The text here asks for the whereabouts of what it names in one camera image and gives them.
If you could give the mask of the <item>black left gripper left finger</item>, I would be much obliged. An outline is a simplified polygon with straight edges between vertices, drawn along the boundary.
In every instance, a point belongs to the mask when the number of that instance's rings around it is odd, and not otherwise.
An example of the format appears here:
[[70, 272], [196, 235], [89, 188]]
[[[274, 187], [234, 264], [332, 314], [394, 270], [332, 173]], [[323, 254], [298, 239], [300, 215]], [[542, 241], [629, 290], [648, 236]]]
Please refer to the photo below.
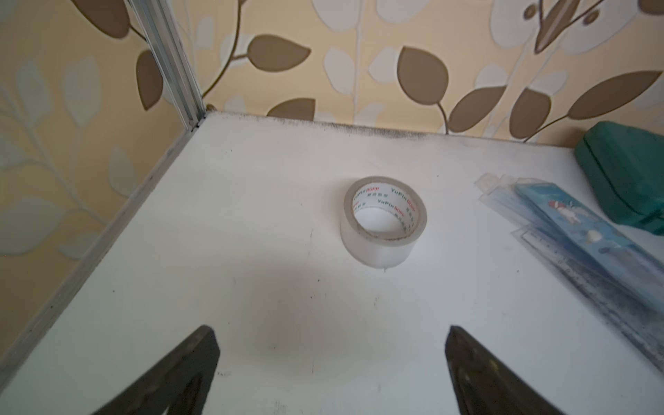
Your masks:
[[202, 325], [97, 414], [201, 414], [220, 348], [214, 330]]

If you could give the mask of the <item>blue ruler set pouch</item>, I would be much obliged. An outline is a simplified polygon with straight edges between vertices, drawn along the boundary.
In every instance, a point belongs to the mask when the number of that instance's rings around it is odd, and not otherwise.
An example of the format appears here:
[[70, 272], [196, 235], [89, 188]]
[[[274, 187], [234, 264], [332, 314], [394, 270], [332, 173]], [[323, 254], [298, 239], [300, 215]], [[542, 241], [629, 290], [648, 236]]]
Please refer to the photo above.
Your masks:
[[515, 191], [622, 288], [663, 312], [662, 261], [553, 183], [518, 183]]

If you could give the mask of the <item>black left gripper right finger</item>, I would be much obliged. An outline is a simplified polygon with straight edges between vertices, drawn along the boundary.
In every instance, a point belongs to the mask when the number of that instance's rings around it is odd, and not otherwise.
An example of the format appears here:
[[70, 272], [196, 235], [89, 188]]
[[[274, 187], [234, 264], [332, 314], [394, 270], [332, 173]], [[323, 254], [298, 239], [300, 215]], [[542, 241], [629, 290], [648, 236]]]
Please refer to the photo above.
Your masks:
[[464, 328], [451, 326], [444, 352], [460, 413], [562, 415]]

